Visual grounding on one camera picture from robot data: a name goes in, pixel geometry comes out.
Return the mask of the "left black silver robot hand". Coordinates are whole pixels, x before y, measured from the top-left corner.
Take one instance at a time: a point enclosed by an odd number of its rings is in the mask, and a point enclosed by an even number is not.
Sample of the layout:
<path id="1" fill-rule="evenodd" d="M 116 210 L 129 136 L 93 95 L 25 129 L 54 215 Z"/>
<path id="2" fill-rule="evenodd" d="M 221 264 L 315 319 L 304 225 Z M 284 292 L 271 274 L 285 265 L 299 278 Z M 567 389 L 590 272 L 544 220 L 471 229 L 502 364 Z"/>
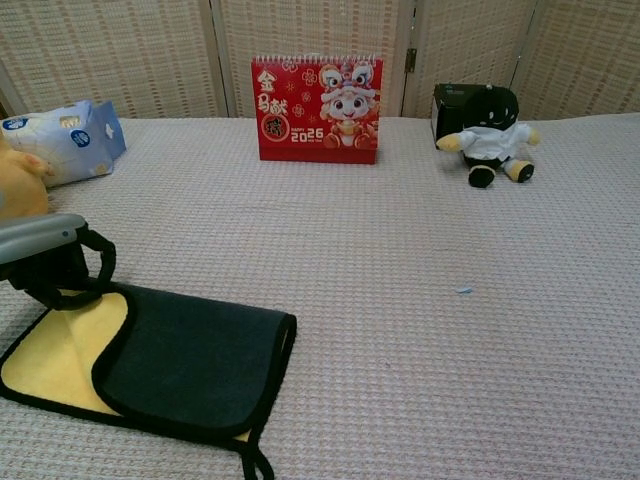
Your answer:
<path id="1" fill-rule="evenodd" d="M 1 223 L 1 279 L 54 310 L 99 299 L 116 267 L 114 243 L 77 214 L 45 214 Z"/>

